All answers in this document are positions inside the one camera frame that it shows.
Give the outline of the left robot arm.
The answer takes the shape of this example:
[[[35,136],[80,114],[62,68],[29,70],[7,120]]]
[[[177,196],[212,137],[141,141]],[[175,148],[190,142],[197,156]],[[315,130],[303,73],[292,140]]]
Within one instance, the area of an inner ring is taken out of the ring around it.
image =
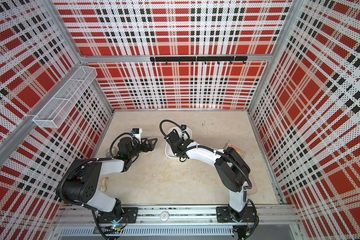
[[[124,137],[118,142],[114,157],[74,160],[57,186],[57,197],[65,203],[92,210],[108,221],[119,221],[125,215],[121,201],[102,191],[99,180],[105,175],[126,172],[140,153],[153,151],[157,141],[157,138],[137,141]]]

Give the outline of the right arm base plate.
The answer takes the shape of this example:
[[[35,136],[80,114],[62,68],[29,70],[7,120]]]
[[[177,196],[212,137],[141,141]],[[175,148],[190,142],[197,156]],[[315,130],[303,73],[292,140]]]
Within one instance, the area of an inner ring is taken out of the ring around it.
[[[218,223],[254,223],[257,214],[252,206],[246,206],[241,212],[234,211],[231,207],[216,207]]]

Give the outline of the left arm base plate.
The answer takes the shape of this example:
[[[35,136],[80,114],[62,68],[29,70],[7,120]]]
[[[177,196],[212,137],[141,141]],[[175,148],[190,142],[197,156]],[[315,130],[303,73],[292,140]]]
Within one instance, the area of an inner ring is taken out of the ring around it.
[[[99,224],[134,224],[138,216],[137,207],[121,207],[110,213],[98,212],[95,214]]]

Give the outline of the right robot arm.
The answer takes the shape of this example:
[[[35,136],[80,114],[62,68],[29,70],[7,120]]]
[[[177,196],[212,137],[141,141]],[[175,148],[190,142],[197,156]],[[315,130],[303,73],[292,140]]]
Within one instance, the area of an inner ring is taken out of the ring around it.
[[[191,139],[179,137],[173,130],[164,137],[173,154],[182,159],[194,159],[214,166],[223,185],[229,190],[231,218],[240,222],[248,207],[247,191],[252,189],[250,168],[232,147],[225,150],[202,146]]]

